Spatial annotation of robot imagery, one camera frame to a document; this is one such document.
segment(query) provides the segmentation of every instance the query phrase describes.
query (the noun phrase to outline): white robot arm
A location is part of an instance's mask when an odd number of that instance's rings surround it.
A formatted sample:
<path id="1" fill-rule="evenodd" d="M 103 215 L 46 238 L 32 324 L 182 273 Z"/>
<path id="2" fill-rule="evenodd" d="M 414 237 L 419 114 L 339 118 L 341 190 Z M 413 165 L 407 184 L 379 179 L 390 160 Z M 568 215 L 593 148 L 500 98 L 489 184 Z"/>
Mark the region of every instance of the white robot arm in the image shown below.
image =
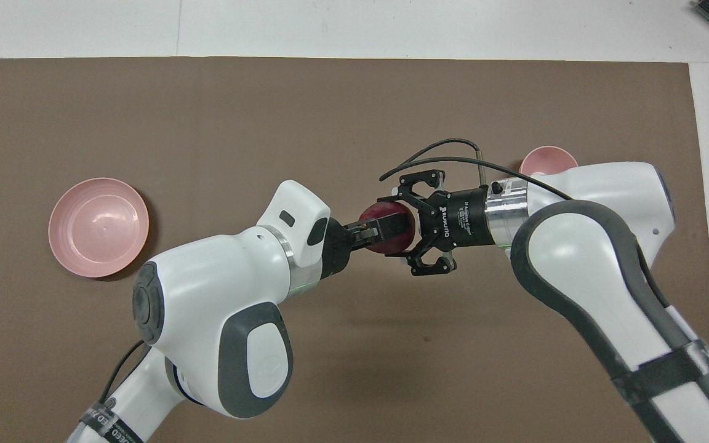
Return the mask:
<path id="1" fill-rule="evenodd" d="M 419 196 L 412 186 L 420 182 L 436 191 Z M 146 263 L 133 316 L 148 351 L 68 441 L 145 441 L 183 400 L 233 418 L 259 415 L 292 376 L 279 303 L 344 269 L 360 247 L 402 257 L 419 276 L 447 274 L 453 249 L 486 244 L 506 249 L 523 287 L 576 327 L 656 441 L 709 441 L 709 347 L 663 299 L 644 262 L 675 227 L 653 166 L 582 166 L 453 193 L 438 169 L 400 184 L 378 210 L 342 226 L 313 193 L 284 182 L 256 226 Z M 568 194 L 576 199 L 563 201 Z M 419 215 L 421 239 L 411 250 L 403 249 L 415 220 L 397 201 Z M 431 247 L 444 254 L 425 264 Z"/>

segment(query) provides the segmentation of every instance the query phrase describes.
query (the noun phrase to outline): cable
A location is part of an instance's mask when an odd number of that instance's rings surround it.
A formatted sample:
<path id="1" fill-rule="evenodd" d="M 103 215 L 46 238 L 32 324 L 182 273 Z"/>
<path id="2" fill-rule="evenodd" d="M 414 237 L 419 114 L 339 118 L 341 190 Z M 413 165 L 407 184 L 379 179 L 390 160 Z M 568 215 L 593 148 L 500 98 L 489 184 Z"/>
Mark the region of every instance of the cable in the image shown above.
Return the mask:
<path id="1" fill-rule="evenodd" d="M 418 151 L 415 155 L 404 160 L 402 162 L 402 164 L 409 163 L 409 162 L 413 161 L 414 159 L 416 159 L 417 157 L 420 157 L 421 155 L 425 154 L 426 152 L 431 151 L 431 149 L 436 148 L 437 146 L 442 146 L 444 144 L 448 144 L 448 143 L 464 143 L 465 145 L 468 145 L 468 146 L 470 146 L 470 148 L 474 149 L 475 152 L 481 151 L 481 149 L 478 148 L 478 146 L 475 143 L 467 140 L 466 138 L 445 138 L 445 140 L 440 140 L 436 143 L 431 143 L 430 145 L 426 146 L 425 148 L 420 149 L 420 151 Z"/>
<path id="2" fill-rule="evenodd" d="M 382 174 L 381 177 L 379 177 L 380 182 L 384 182 L 388 177 L 391 175 L 402 171 L 403 169 L 411 168 L 413 166 L 419 166 L 419 165 L 425 165 L 427 163 L 436 163 L 436 162 L 461 162 L 461 163 L 471 163 L 473 165 L 479 165 L 479 166 L 485 166 L 490 169 L 495 169 L 498 170 L 502 173 L 509 174 L 513 177 L 518 177 L 523 180 L 527 180 L 528 183 L 532 183 L 535 186 L 538 186 L 540 188 L 543 188 L 549 193 L 557 194 L 557 196 L 565 199 L 565 200 L 573 200 L 573 197 L 569 196 L 566 193 L 563 193 L 562 191 L 550 186 L 546 185 L 544 182 L 541 182 L 540 180 L 536 180 L 530 176 L 526 176 L 521 173 L 517 173 L 515 171 L 511 171 L 510 169 L 507 169 L 504 166 L 497 165 L 496 163 L 491 163 L 491 162 L 485 162 L 484 160 L 475 160 L 475 159 L 467 159 L 466 157 L 431 157 L 431 159 L 422 159 L 422 160 L 415 160 L 413 162 L 404 162 L 398 166 L 396 166 L 393 169 L 390 169 L 386 173 Z"/>
<path id="3" fill-rule="evenodd" d="M 132 355 L 132 353 L 134 353 L 135 350 L 138 349 L 138 347 L 140 347 L 143 344 L 144 344 L 144 340 L 139 340 L 138 342 L 136 342 L 135 345 L 133 345 L 133 347 L 130 348 L 129 351 L 127 351 L 126 355 L 124 355 L 124 357 L 122 357 L 122 359 L 118 362 L 118 364 L 116 364 L 116 367 L 113 370 L 111 378 L 109 378 L 109 381 L 106 384 L 106 389 L 103 390 L 103 393 L 100 396 L 99 403 L 103 404 L 106 402 L 106 399 L 108 398 L 109 390 L 111 390 L 111 385 L 113 384 L 113 380 L 116 378 L 116 375 L 119 373 L 119 370 L 122 368 L 122 365 L 124 365 L 124 362 L 127 361 L 127 358 L 129 358 L 130 355 Z"/>
<path id="4" fill-rule="evenodd" d="M 436 143 L 431 143 L 430 145 L 426 146 L 423 149 L 420 149 L 420 151 L 416 152 L 415 155 L 409 157 L 408 159 L 404 160 L 402 164 L 404 163 L 409 163 L 416 159 L 417 157 L 420 157 L 421 155 L 425 154 L 428 151 L 431 151 L 433 148 L 437 148 L 437 146 L 442 146 L 444 144 L 448 143 L 463 143 L 467 146 L 470 146 L 470 148 L 475 150 L 475 158 L 478 160 L 483 160 L 483 156 L 481 154 L 481 149 L 478 148 L 478 146 L 471 140 L 467 140 L 466 138 L 445 138 L 445 140 L 440 140 Z M 483 166 L 478 166 L 478 177 L 480 177 L 481 180 L 481 185 L 486 184 L 486 171 L 483 169 Z"/>
<path id="5" fill-rule="evenodd" d="M 667 298 L 663 296 L 661 288 L 659 288 L 658 283 L 655 282 L 655 278 L 652 277 L 650 266 L 647 265 L 647 259 L 644 258 L 644 252 L 642 252 L 642 247 L 639 246 L 638 242 L 636 242 L 636 252 L 639 255 L 639 267 L 642 268 L 642 274 L 644 274 L 644 279 L 647 280 L 647 285 L 650 286 L 652 293 L 655 294 L 661 306 L 663 306 L 664 309 L 669 308 L 670 303 Z"/>

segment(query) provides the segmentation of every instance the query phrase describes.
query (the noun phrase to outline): brown table surface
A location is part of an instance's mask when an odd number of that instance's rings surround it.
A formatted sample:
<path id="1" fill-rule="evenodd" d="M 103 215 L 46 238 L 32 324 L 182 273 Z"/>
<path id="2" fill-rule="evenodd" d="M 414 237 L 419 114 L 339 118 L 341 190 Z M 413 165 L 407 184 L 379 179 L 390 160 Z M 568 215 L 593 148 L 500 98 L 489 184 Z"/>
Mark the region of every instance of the brown table surface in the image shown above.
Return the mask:
<path id="1" fill-rule="evenodd" d="M 351 222 L 428 143 L 465 137 L 517 166 L 537 146 L 582 165 L 658 166 L 678 227 L 655 264 L 709 340 L 709 247 L 687 66 L 258 58 L 0 60 L 0 441 L 61 441 L 138 339 L 133 271 L 150 255 L 256 222 L 292 178 Z M 464 146 L 444 152 L 469 155 Z M 476 169 L 444 165 L 448 188 Z M 149 205 L 132 266 L 104 279 L 51 255 L 65 190 L 116 177 Z M 501 177 L 490 174 L 491 179 Z M 236 421 L 188 402 L 153 441 L 648 441 L 564 319 L 503 252 L 412 278 L 363 250 L 281 306 L 295 351 L 273 409 Z"/>

